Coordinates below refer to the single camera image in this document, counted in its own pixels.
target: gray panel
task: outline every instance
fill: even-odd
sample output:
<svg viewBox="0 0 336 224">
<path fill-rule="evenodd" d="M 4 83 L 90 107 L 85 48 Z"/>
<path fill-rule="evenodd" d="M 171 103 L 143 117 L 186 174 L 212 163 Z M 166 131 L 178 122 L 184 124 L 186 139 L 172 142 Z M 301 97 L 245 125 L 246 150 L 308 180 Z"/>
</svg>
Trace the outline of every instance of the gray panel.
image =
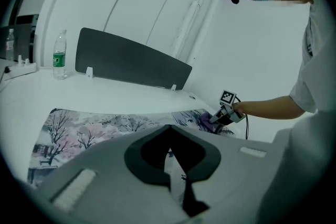
<svg viewBox="0 0 336 224">
<path fill-rule="evenodd" d="M 97 77 L 182 90 L 192 67 L 160 51 L 113 34 L 80 31 L 76 71 L 93 67 Z"/>
<path fill-rule="evenodd" d="M 30 35 L 32 34 L 31 24 L 11 25 L 0 28 L 0 58 L 6 59 L 6 39 L 9 30 L 14 29 L 14 60 L 22 55 L 22 59 L 29 58 Z"/>
</svg>

